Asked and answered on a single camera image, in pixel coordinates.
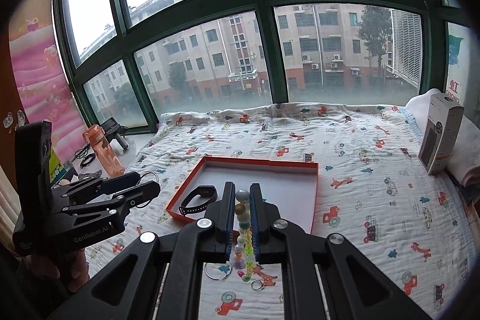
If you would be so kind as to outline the person's left hand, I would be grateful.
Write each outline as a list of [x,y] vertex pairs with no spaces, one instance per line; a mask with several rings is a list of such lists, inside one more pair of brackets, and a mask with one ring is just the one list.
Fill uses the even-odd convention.
[[36,276],[63,279],[70,292],[77,292],[89,281],[89,266],[84,249],[51,259],[40,255],[28,255],[26,264]]

